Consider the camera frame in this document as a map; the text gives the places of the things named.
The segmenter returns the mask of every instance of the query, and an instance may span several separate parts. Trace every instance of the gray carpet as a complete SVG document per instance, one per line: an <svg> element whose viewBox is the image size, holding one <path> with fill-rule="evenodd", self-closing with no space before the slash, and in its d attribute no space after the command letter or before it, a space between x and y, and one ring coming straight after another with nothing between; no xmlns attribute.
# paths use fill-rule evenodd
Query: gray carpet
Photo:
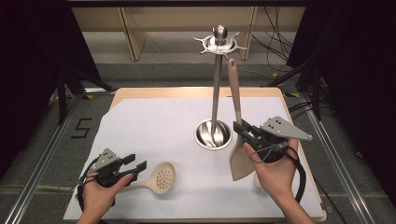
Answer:
<svg viewBox="0 0 396 224"><path fill-rule="evenodd" d="M272 79L265 75L268 73L271 76L276 72L268 65L241 65L239 68L262 73L240 71L241 86L266 85ZM279 66L278 68L289 69L287 66ZM213 85L213 64L98 64L98 69L103 81L114 87ZM226 67L223 67L222 70L221 86L228 86L225 75ZM282 84L282 88L292 90L296 78L291 78ZM84 82L84 86L93 87L91 83L87 82ZM51 158L49 167L44 173L39 188L37 188L21 223L64 223L64 211L72 196L69 189L77 184L79 173L91 150L101 117L108 111L112 99L113 95L94 95L91 100L83 99L79 102L66 127L61 144L56 148L56 152ZM287 97L285 100L288 107L301 102L300 98ZM331 105L321 104L321 107L331 107ZM323 124L375 220L377 223L396 223L396 209L375 181L375 177L364 160L353 155L355 148L343 125L329 108L322 108L321 110ZM340 184L340 180L308 116L303 109L294 111L291 115L300 112L303 113L294 121L294 124L314 135L314 141L302 142L312 174L330 194L347 223L359 223L358 216ZM89 128L89 131L85 138L74 138L73 136L82 136L85 133L82 130L76 130L81 119L89 119L83 120L80 124L80 127ZM29 147L21 152L0 182L0 220L5 220L8 210L21 191L21 186L27 182L33 172L56 128L57 121L58 107L57 103L53 102L49 105L48 113L40 121L40 126L37 127ZM46 186L64 187L64 189L49 190ZM329 200L323 195L322 191L319 192L325 206L331 207ZM329 209L325 223L341 223L341 219L336 213L332 212L332 209Z"/></svg>

